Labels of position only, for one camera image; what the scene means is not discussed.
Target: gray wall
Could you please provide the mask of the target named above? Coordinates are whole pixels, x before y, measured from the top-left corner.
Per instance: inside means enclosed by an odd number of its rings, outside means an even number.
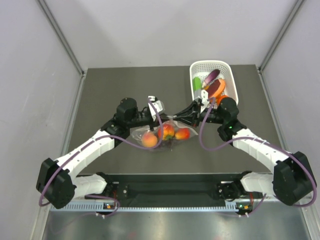
[[[307,154],[320,183],[320,1],[307,0],[264,75],[291,151]],[[320,213],[320,197],[316,202]]]
[[[0,2],[0,239],[29,239],[41,162],[61,154],[80,76],[35,0]]]
[[[83,68],[260,65],[295,0],[47,0]]]

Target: orange fruit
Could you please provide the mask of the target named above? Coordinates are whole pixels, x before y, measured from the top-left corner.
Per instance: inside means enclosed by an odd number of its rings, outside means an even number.
[[[175,135],[175,128],[169,123],[163,124],[163,140],[168,140],[173,138]],[[161,127],[158,129],[158,137],[161,138]]]
[[[178,131],[175,133],[175,138],[178,140],[185,140],[190,138],[190,130],[189,128],[180,128]]]
[[[146,132],[143,134],[142,138],[142,145],[146,148],[152,148],[158,143],[158,138],[152,132]]]

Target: plastic basket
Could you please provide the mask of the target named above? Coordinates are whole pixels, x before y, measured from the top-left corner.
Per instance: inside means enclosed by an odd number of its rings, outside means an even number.
[[[190,83],[191,83],[191,94],[192,100],[194,100],[194,87],[192,80],[195,77],[201,79],[203,82],[206,77],[215,69],[220,70],[220,74],[217,79],[225,80],[225,89],[222,95],[228,95],[230,98],[233,98],[238,105],[238,93],[235,84],[235,79],[232,74],[231,67],[224,61],[217,60],[205,60],[205,61],[196,61],[190,66]]]

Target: plastic bag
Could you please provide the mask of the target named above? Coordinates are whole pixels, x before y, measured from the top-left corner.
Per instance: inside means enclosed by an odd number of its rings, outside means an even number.
[[[192,128],[182,122],[169,120],[163,123],[163,139],[161,144],[154,148],[156,150],[167,150],[172,149],[173,146],[184,142],[198,133]],[[138,143],[144,147],[151,148],[155,146],[161,137],[160,126],[155,127],[153,131],[150,130],[149,126],[144,126],[135,129],[131,136],[137,140]]]

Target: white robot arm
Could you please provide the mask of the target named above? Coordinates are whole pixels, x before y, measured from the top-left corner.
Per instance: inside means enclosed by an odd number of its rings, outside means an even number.
[[[208,96],[202,96],[202,94],[199,92],[192,104],[177,113],[174,120],[193,127],[197,127],[204,121],[209,101]],[[153,107],[161,114],[161,119],[168,120],[163,113],[165,110],[163,103],[156,97],[151,99]],[[156,121],[156,112],[153,107],[149,104],[142,111],[138,111],[134,99],[123,99],[114,117],[85,143],[55,161],[48,158],[42,163],[36,185],[37,190],[42,193],[47,187],[44,196],[57,209],[63,208],[74,198],[104,192],[108,184],[104,174],[77,177],[78,174],[96,158],[121,143],[120,140],[109,137],[110,135],[125,139],[130,135],[130,128],[145,125],[149,125],[150,128],[157,127],[159,122]],[[235,140],[232,142],[233,147],[261,162],[270,170],[270,174],[244,172],[232,183],[219,185],[220,196],[232,195],[228,198],[237,198],[250,192],[260,192],[275,195],[283,203],[293,205],[310,193],[313,186],[301,168],[297,167],[286,154],[270,147],[267,141],[257,137],[241,124],[237,119],[238,113],[235,101],[227,97],[221,101],[218,109],[208,113],[205,121],[221,124],[218,128],[221,139],[225,142]],[[308,159],[303,153],[297,152],[294,157],[312,174]],[[54,179],[48,183],[54,174],[56,174]]]

